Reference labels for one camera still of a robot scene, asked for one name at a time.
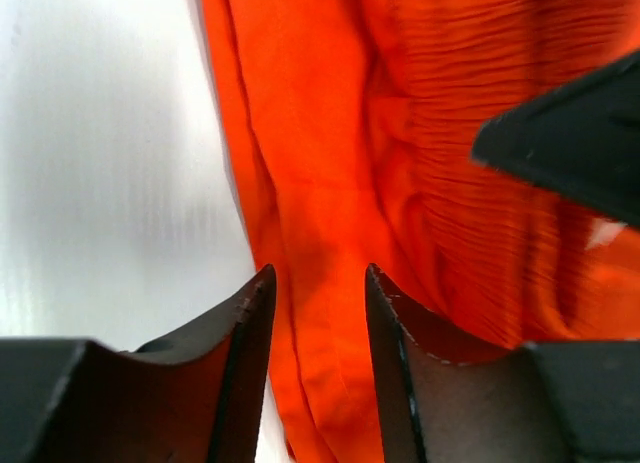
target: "white background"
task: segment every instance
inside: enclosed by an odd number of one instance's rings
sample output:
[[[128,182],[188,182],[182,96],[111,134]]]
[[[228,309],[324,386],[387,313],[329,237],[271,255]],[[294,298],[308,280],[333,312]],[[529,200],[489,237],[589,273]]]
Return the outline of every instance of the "white background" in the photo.
[[[197,1],[0,0],[1,336],[133,350],[254,274]]]

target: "orange fabric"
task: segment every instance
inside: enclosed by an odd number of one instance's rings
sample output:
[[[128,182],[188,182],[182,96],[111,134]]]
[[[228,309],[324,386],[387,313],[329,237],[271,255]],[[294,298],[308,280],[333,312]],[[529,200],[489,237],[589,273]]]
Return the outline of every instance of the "orange fabric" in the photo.
[[[584,251],[591,214],[468,161],[484,119],[606,62],[628,1],[202,0],[299,462],[382,461],[370,262],[504,346],[640,335],[637,274]]]

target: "white surface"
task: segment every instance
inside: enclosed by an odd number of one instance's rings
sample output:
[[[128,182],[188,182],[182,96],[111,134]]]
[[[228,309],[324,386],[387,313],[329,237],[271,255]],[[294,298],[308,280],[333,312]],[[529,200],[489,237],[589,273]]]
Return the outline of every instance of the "white surface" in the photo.
[[[196,8],[0,0],[0,335],[135,349],[253,275]]]
[[[598,246],[607,246],[625,229],[627,225],[619,222],[612,222],[602,218],[593,221],[593,231],[587,243],[587,250],[592,250]]]

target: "black object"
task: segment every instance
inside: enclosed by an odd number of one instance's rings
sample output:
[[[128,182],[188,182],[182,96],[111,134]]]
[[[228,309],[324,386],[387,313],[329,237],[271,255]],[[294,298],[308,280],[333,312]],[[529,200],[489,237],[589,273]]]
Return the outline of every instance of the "black object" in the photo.
[[[640,228],[640,52],[489,120],[472,158]]]
[[[0,461],[253,462],[275,293],[267,267],[135,353],[0,341]]]
[[[387,463],[640,461],[640,342],[509,351],[373,266],[366,305]]]

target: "pleated fabric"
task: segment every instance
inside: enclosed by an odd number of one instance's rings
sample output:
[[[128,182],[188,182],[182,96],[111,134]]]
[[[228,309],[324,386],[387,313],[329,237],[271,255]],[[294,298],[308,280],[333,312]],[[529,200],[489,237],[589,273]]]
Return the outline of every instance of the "pleated fabric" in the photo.
[[[469,161],[485,119],[632,48],[633,0],[203,6],[254,259],[278,272],[271,377],[298,461],[383,461],[371,262],[505,347],[640,334],[603,299],[593,214]]]

